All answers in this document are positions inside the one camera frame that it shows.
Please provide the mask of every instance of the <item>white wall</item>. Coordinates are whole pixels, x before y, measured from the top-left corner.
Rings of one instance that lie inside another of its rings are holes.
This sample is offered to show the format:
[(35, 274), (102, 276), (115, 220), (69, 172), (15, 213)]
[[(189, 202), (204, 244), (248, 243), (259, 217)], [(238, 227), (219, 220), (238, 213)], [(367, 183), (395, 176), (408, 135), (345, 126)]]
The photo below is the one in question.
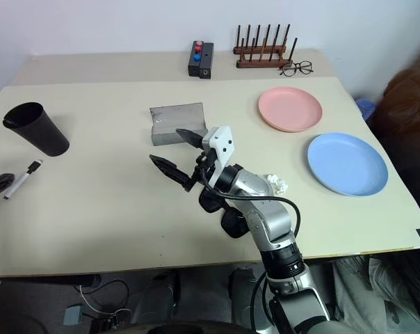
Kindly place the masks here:
[(0, 0), (0, 89), (29, 54), (187, 50), (194, 39), (227, 50), (248, 23), (291, 23), (298, 47), (323, 49), (346, 90), (371, 99), (420, 51), (420, 0)]

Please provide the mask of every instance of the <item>robotic arm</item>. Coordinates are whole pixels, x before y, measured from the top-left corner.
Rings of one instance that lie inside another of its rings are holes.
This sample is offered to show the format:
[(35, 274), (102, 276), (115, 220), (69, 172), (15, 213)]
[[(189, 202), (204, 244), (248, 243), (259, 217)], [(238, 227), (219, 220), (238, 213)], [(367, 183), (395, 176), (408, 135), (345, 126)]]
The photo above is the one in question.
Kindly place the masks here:
[[(221, 207), (226, 209), (221, 225), (231, 237), (251, 232), (266, 268), (266, 279), (275, 295), (269, 307), (278, 331), (281, 334), (354, 333), (339, 323), (331, 325), (309, 267), (296, 245), (300, 226), (298, 207), (290, 200), (273, 196), (264, 177), (239, 165), (227, 165), (234, 151), (230, 128), (215, 127), (204, 138), (185, 129), (178, 129), (177, 133), (187, 143), (203, 150), (196, 159), (192, 177), (164, 158), (150, 155), (150, 159), (186, 191), (190, 191), (196, 182), (202, 183), (201, 206), (208, 212)], [(289, 213), (279, 201), (295, 209), (294, 231)]]

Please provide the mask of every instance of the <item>floor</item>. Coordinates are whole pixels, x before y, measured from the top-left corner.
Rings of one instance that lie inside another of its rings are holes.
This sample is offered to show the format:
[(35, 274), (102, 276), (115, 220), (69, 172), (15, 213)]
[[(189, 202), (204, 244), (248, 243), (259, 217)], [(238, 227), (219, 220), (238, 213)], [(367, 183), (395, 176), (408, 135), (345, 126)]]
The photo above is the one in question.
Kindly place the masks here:
[[(231, 301), (228, 298), (228, 276), (239, 265), (220, 265), (180, 269), (181, 301), (176, 319), (209, 319), (231, 321)], [(262, 264), (249, 264), (256, 277), (264, 270)], [(312, 269), (318, 281), (324, 275)], [(102, 274), (102, 283), (122, 279), (130, 289), (128, 307), (133, 308), (146, 284), (161, 270), (130, 271)], [(124, 302), (126, 290), (121, 284), (112, 284), (88, 295), (89, 302), (102, 310), (116, 310)], [(64, 326), (66, 307), (82, 303), (73, 286), (46, 285), (3, 281), (0, 286), (0, 333), (45, 334), (69, 333), (88, 334), (90, 319), (83, 318), (82, 324)], [(85, 306), (86, 313), (96, 315)]]

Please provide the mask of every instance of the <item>gray block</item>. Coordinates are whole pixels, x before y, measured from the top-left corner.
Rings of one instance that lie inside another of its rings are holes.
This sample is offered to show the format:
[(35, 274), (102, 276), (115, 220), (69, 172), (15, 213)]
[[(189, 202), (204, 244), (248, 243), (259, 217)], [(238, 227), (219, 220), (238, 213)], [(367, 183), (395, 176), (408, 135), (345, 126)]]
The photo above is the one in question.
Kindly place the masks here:
[(183, 143), (176, 129), (188, 129), (205, 136), (204, 110), (202, 103), (150, 108), (152, 114), (152, 142), (154, 146)]

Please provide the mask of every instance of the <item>black cup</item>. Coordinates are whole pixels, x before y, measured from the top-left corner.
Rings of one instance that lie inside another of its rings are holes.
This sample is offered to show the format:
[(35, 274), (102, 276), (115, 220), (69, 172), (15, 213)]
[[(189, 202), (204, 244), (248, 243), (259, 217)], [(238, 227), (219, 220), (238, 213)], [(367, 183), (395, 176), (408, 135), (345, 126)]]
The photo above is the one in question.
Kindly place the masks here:
[(70, 146), (70, 142), (37, 102), (20, 104), (11, 109), (4, 116), (3, 125), (50, 157), (65, 153)]

